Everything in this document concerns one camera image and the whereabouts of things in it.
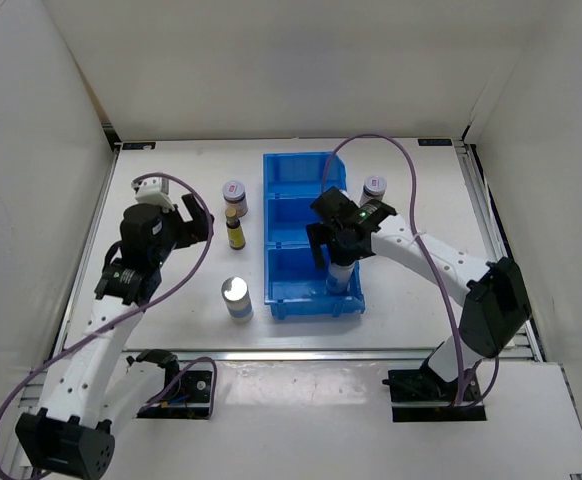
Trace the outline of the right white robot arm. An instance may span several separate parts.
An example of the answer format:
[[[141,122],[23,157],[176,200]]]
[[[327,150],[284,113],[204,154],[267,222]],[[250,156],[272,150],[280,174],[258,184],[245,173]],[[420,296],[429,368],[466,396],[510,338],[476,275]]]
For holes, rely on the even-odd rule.
[[[332,293],[345,290],[356,264],[379,256],[436,285],[449,315],[450,337],[421,366],[420,387],[441,400],[456,388],[462,402],[478,365],[495,359],[529,319],[531,306],[518,264],[468,255],[419,231],[379,201],[358,206],[332,187],[310,205],[318,220],[306,227],[314,263]]]

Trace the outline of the silver-top white canister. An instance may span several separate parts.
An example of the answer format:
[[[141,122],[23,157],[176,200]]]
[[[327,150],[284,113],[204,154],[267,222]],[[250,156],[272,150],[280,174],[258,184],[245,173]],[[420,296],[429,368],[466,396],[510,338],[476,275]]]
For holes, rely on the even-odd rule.
[[[345,295],[354,269],[354,263],[339,265],[331,262],[327,269],[326,289],[333,295]]]
[[[247,282],[241,277],[227,278],[221,286],[221,295],[231,319],[247,323],[253,316],[253,307]]]

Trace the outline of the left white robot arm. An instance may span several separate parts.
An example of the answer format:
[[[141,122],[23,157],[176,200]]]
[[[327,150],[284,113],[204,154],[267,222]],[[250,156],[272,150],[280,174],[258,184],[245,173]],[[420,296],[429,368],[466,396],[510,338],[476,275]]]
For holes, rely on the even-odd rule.
[[[124,379],[110,382],[133,330],[148,308],[170,254],[212,237],[213,217],[196,194],[182,198],[184,220],[164,193],[136,195],[122,217],[120,238],[105,255],[82,339],[61,353],[69,364],[35,413],[24,413],[16,436],[34,470],[99,479],[111,463],[117,434],[141,411],[183,397],[184,370],[169,351],[131,358]]]

